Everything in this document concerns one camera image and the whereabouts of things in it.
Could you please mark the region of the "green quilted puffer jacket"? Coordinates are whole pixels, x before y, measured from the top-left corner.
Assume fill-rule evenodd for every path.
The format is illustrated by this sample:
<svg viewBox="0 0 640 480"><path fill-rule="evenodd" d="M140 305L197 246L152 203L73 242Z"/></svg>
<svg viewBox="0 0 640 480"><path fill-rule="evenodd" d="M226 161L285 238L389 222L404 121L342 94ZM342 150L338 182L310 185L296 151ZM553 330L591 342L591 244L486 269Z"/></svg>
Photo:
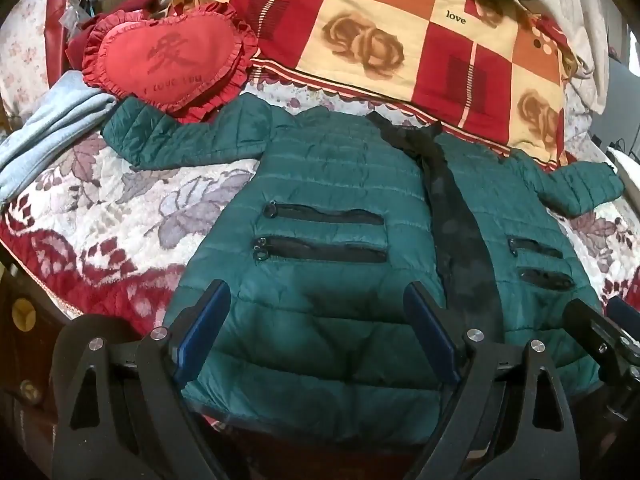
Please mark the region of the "green quilted puffer jacket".
<svg viewBox="0 0 640 480"><path fill-rule="evenodd" d="M547 172L439 125L290 114L251 94L191 125L129 98L103 137L140 170L258 161L166 312L176 318L212 281L229 286L229 314L182 392L205 415L318 440L424 443L444 388L402 307L413 282L490 339L542 341L568 396L598 380L563 330L568 302L599 300L558 220L622 195L608 165Z"/></svg>

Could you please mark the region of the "floral red white bedspread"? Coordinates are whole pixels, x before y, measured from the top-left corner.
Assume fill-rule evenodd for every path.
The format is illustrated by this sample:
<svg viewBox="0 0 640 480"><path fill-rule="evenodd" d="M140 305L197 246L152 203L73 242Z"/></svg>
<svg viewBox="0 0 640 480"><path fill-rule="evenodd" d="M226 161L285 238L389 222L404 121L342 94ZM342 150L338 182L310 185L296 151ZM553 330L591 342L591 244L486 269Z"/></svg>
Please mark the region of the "floral red white bedspread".
<svg viewBox="0 0 640 480"><path fill-rule="evenodd" d="M257 166L136 171L93 133L4 207L1 247L66 318L116 315L145 332Z"/></svg>

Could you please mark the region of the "light blue folded cloth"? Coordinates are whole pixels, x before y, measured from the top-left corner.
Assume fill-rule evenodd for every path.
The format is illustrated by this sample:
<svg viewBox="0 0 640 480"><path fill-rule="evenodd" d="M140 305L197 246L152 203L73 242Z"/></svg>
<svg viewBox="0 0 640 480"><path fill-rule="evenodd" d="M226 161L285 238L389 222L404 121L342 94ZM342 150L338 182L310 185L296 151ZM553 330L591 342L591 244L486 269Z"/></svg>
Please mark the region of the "light blue folded cloth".
<svg viewBox="0 0 640 480"><path fill-rule="evenodd" d="M1 203L6 206L84 134L98 128L117 99L69 70L43 96L22 128L1 143Z"/></svg>

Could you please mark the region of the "red cream checkered rose blanket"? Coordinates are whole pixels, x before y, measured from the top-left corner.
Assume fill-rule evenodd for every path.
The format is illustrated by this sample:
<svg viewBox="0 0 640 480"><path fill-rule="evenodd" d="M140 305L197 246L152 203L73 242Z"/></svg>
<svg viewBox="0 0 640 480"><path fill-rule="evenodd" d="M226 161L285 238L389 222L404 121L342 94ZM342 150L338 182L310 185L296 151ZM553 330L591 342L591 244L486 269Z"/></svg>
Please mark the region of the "red cream checkered rose blanket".
<svg viewBox="0 0 640 480"><path fill-rule="evenodd" d="M518 0L170 0L229 3L258 38L257 77L440 120L500 154L564 164L577 61L558 24Z"/></svg>

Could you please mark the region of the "red heart-shaped ruffled pillow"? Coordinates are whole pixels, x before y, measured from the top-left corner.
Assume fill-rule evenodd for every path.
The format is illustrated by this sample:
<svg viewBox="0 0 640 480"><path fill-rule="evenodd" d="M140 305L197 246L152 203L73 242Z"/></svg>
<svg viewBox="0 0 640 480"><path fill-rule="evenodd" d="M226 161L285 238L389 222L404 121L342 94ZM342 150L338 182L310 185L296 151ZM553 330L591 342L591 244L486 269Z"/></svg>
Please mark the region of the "red heart-shaped ruffled pillow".
<svg viewBox="0 0 640 480"><path fill-rule="evenodd" d="M153 20L117 10L76 38L72 63L90 87L135 96L182 124L205 122L245 86L258 51L254 30L228 3Z"/></svg>

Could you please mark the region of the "white floral bed sheet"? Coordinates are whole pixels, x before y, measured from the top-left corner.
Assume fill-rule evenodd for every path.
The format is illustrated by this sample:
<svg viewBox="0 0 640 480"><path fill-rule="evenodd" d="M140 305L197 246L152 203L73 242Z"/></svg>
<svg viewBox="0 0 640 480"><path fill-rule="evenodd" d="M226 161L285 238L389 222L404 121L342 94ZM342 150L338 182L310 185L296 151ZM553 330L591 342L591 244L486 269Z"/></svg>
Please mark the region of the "white floral bed sheet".
<svg viewBox="0 0 640 480"><path fill-rule="evenodd" d="M360 98L345 98L326 90L296 86L296 84L286 84L280 81L250 80L241 93L254 94L259 99L271 105L280 106L293 115L320 106L332 110L332 112L357 116L366 116L375 112L388 119L392 124L405 127L419 128L431 125L435 121L431 117L421 118L413 112L401 110L393 104Z"/></svg>

